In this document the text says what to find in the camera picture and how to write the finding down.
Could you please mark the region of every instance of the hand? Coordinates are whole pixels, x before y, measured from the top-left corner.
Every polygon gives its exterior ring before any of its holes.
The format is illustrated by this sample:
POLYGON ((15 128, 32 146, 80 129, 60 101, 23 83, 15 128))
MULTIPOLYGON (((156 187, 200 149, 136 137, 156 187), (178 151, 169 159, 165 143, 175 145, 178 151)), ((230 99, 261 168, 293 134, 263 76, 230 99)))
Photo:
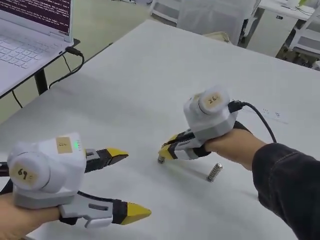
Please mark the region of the hand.
POLYGON ((15 206, 12 193, 0 196, 0 240, 19 240, 42 224, 60 217, 57 207, 25 209, 15 206))
POLYGON ((206 151, 215 152, 251 171, 254 156, 264 145, 266 144, 252 133, 233 129, 226 135, 207 141, 204 147, 206 151))

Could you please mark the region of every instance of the black jacket sleeve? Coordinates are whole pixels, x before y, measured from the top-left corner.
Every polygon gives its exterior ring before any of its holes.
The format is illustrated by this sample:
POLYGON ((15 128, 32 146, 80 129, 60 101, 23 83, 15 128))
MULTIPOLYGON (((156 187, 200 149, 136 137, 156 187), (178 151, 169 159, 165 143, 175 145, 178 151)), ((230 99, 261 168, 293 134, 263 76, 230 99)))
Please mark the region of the black jacket sleeve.
POLYGON ((279 143, 252 162, 260 203, 282 218, 299 240, 320 240, 320 162, 279 143))

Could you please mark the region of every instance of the handwritten number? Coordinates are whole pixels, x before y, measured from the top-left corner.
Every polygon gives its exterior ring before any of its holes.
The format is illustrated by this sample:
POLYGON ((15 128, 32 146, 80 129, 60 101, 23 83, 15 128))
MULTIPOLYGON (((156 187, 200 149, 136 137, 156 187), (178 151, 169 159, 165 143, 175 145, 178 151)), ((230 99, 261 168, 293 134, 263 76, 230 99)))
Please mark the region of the handwritten number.
POLYGON ((19 171, 18 171, 18 174, 21 176, 22 174, 24 175, 23 179, 26 180, 27 176, 28 176, 28 173, 26 171, 24 171, 23 168, 21 168, 19 171))
POLYGON ((214 101, 218 100, 218 97, 212 96, 212 98, 208 99, 209 104, 213 104, 214 101))

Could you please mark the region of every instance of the metal spring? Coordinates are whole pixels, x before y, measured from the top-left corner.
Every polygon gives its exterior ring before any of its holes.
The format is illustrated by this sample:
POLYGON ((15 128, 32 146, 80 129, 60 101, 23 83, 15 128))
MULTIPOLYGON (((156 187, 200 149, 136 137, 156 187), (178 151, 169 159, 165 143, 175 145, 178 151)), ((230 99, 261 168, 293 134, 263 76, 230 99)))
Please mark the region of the metal spring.
POLYGON ((163 164, 163 163, 165 162, 165 160, 166 160, 165 157, 159 155, 159 157, 158 157, 158 163, 163 164))
POLYGON ((212 169, 212 171, 209 173, 207 180, 209 182, 213 182, 216 179, 217 175, 221 172, 222 168, 223 168, 222 164, 217 163, 212 169))

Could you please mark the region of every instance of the laptop keyboard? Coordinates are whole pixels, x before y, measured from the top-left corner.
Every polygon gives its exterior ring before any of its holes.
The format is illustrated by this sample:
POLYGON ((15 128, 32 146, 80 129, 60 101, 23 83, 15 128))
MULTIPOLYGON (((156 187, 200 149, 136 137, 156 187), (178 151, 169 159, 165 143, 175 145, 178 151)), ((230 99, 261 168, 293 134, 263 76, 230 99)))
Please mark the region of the laptop keyboard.
POLYGON ((28 69, 44 57, 50 57, 59 43, 47 44, 16 33, 0 31, 0 61, 28 69))

